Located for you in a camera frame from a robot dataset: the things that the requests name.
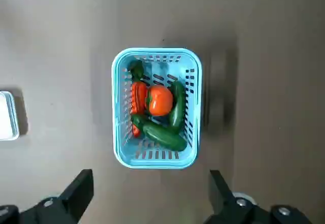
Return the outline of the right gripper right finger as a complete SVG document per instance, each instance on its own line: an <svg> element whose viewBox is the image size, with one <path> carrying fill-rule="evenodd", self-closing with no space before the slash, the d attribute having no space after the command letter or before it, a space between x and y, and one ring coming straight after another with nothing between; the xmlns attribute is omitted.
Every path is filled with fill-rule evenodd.
<svg viewBox="0 0 325 224"><path fill-rule="evenodd" d="M211 170L209 197L213 214L204 223L311 223L296 207L273 205L265 210L246 196L234 196L219 170Z"/></svg>

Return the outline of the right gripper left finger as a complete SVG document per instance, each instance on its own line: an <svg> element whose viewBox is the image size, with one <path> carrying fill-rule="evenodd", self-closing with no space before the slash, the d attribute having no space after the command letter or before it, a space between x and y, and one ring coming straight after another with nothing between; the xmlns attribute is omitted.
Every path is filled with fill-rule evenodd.
<svg viewBox="0 0 325 224"><path fill-rule="evenodd" d="M93 171L83 169L58 197L48 197L20 212L1 206L1 223L78 223L94 195Z"/></svg>

